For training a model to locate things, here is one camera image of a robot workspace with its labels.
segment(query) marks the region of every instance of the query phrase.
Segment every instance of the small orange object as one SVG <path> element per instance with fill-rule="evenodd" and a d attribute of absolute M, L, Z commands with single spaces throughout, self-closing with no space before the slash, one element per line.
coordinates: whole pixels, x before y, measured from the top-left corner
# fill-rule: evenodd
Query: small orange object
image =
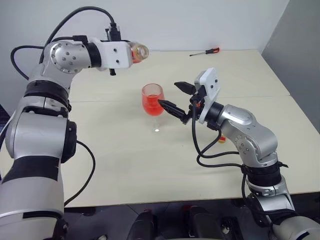
<path fill-rule="evenodd" d="M 227 140 L 227 138 L 225 136 L 221 135 L 221 137 L 218 140 L 218 143 L 224 144 L 226 142 L 226 140 Z"/>

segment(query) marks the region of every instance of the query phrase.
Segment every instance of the white table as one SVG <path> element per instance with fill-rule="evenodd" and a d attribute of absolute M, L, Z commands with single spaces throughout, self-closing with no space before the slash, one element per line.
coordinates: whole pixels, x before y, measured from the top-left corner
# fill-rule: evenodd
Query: white table
<path fill-rule="evenodd" d="M 244 56 L 242 58 L 251 64 L 240 61 L 241 52 Z M 170 56 L 169 59 L 164 57 L 166 54 Z M 184 79 L 187 77 L 186 73 L 182 73 L 183 65 L 186 64 L 184 61 L 187 61 L 184 59 L 186 54 L 188 53 L 154 53 L 150 56 L 150 61 L 158 62 L 157 66 L 150 65 L 146 60 L 140 65 L 148 66 L 146 72 L 136 65 L 139 66 L 137 69 L 134 66 L 128 70 L 131 74 L 124 71 L 118 74 L 117 81 L 109 77 L 108 73 L 98 71 L 90 72 L 91 75 L 83 71 L 74 80 L 71 97 L 74 102 L 70 120 L 77 123 L 78 139 L 93 151 L 96 171 L 87 188 L 69 207 L 241 196 L 242 174 L 238 168 L 210 169 L 197 165 L 190 123 L 185 126 L 177 118 L 164 112 L 159 117 L 160 131 L 153 132 L 151 117 L 144 113 L 141 106 L 140 90 L 150 82 L 146 80 L 150 75 L 150 78 L 163 86 L 167 100 L 187 110 L 189 96 L 172 85 L 175 81 L 192 82 L 197 74 L 195 72 L 194 76 Z M 224 64 L 221 64 L 219 54 L 216 54 L 211 55 L 215 62 L 210 65 L 209 56 L 198 57 L 198 60 L 203 62 L 205 68 L 217 67 L 220 73 L 221 94 L 217 101 L 223 105 L 232 104 L 248 109 L 277 136 L 279 160 L 290 167 L 281 168 L 290 193 L 319 191 L 320 135 L 268 65 L 256 51 L 222 52 L 221 61 Z M 161 63 L 156 60 L 158 58 L 166 61 Z M 163 65 L 170 66 L 170 62 L 181 70 L 174 72 L 175 79 L 165 78 L 166 74 L 163 72 Z M 233 88 L 232 85 L 236 82 L 234 79 L 229 80 L 228 75 L 234 72 L 234 68 L 242 69 L 237 75 L 237 82 L 239 86 L 246 85 L 247 88 L 239 88 L 238 91 Z M 184 76 L 183 79 L 178 78 L 179 72 Z M 216 134 L 204 125 L 197 124 L 197 138 L 201 146 L 212 141 Z M 230 150 L 234 151 L 235 147 L 227 140 L 226 143 L 217 144 L 211 152 Z M 11 167 L 12 160 L 5 151 L 0 153 L 0 159 L 1 173 L 4 174 Z M 203 161 L 241 163 L 238 155 Z M 78 146 L 75 156 L 62 165 L 65 199 L 83 185 L 91 167 L 89 154 Z"/>

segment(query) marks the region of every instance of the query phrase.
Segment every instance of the screwdriver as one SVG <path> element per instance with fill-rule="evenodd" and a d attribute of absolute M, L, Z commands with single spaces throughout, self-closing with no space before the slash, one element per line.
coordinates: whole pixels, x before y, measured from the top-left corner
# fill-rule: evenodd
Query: screwdriver
<path fill-rule="evenodd" d="M 205 50 L 204 52 L 199 52 L 199 53 L 195 53 L 195 54 L 190 54 L 189 56 L 195 56 L 195 55 L 200 55 L 200 54 L 216 54 L 220 51 L 219 47 L 216 48 L 211 48 L 209 50 Z"/>

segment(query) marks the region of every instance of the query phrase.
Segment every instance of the floor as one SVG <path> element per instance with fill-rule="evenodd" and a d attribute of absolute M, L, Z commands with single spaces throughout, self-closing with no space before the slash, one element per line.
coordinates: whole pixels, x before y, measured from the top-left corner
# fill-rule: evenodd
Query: floor
<path fill-rule="evenodd" d="M 320 220 L 320 192 L 294 194 L 292 200 L 301 215 Z M 136 217 L 144 210 L 151 210 L 158 218 L 161 236 L 157 240 L 181 238 L 182 208 L 186 205 L 205 208 L 218 222 L 222 217 L 236 217 L 245 240 L 268 240 L 269 230 L 258 227 L 249 209 L 235 206 L 232 199 L 100 206 L 92 216 L 67 212 L 64 217 L 69 223 L 66 240 L 93 240 L 101 235 L 107 235 L 109 240 L 125 240 Z"/>

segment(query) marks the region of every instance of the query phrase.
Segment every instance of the white wall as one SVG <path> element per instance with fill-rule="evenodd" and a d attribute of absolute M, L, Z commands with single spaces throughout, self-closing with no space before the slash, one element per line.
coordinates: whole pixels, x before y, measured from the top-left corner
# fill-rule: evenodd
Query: white wall
<path fill-rule="evenodd" d="M 289 0 L 1 0 L 0 104 L 12 113 L 27 81 L 10 63 L 19 45 L 43 45 L 54 27 L 82 6 L 105 8 L 120 26 L 123 39 L 151 50 L 264 49 Z M 88 11 L 75 16 L 60 36 L 105 38 L 109 20 Z M 39 51 L 21 50 L 17 63 L 30 73 Z"/>

